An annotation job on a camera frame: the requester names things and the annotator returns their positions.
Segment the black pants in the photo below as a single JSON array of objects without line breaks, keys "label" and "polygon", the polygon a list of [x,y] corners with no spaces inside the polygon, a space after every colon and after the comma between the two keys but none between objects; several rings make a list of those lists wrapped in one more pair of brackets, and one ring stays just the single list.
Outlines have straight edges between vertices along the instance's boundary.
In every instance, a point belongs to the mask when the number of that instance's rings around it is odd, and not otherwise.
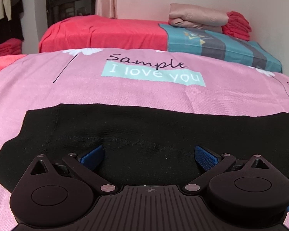
[{"label": "black pants", "polygon": [[12,191],[39,154],[101,146],[95,172],[119,185],[182,185],[200,171],[194,149],[238,159],[260,154],[289,179],[289,113],[262,117],[199,115],[136,106],[72,105],[29,110],[20,133],[0,150],[0,184]]}]

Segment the pink printed bed sheet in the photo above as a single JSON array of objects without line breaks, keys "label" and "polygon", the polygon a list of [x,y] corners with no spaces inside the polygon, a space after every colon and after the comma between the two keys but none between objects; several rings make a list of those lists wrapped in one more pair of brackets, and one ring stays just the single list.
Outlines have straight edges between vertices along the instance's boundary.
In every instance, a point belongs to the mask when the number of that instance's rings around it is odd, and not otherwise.
[{"label": "pink printed bed sheet", "polygon": [[289,77],[153,49],[29,54],[0,71],[0,148],[19,133],[28,110],[60,103],[266,116],[289,112]]}]

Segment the teal grey striped pillow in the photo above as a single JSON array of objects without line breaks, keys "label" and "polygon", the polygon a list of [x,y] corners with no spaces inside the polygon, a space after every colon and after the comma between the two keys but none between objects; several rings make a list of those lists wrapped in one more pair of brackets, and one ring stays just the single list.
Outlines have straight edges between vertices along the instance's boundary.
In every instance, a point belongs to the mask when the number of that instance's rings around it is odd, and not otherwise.
[{"label": "teal grey striped pillow", "polygon": [[159,26],[167,33],[169,52],[190,53],[282,73],[281,62],[257,42],[244,41],[209,30],[179,28],[168,24]]}]

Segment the red bed cover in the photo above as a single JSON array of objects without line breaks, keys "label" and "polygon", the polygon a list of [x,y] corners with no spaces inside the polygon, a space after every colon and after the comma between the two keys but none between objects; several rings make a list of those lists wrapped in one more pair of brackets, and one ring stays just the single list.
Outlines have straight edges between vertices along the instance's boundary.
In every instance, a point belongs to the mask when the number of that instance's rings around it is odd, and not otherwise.
[{"label": "red bed cover", "polygon": [[98,15],[76,16],[50,26],[38,51],[54,52],[82,48],[167,50],[162,21],[110,19]]}]

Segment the coral red blanket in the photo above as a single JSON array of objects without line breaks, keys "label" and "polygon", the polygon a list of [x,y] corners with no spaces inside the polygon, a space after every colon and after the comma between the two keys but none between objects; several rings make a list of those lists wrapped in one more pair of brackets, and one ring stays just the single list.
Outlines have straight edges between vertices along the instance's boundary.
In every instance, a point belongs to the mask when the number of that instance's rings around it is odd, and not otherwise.
[{"label": "coral red blanket", "polygon": [[0,56],[0,71],[25,56],[26,54]]}]

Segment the red folded towels stack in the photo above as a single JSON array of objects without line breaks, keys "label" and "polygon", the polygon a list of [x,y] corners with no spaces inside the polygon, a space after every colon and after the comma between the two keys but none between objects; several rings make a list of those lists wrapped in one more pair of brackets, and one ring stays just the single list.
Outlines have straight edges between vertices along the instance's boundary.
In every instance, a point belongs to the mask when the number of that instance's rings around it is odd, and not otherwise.
[{"label": "red folded towels stack", "polygon": [[223,34],[244,40],[250,40],[252,28],[246,18],[238,12],[227,12],[228,22],[222,26]]}]

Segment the red folded cloth pile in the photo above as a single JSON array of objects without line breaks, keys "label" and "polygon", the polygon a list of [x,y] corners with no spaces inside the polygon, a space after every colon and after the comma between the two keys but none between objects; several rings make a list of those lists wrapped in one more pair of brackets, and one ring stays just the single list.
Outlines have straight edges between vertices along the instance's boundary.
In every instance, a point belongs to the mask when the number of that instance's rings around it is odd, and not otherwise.
[{"label": "red folded cloth pile", "polygon": [[22,41],[16,38],[0,44],[0,56],[22,54]]}]

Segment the beige folded blanket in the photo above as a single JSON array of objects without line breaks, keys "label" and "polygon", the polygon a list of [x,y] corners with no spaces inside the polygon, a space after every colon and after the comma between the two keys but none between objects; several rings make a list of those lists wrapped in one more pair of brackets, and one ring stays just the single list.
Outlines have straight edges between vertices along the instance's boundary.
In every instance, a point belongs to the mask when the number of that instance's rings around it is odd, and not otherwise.
[{"label": "beige folded blanket", "polygon": [[229,21],[227,13],[197,5],[171,3],[169,24],[180,28],[194,28],[222,33]]}]

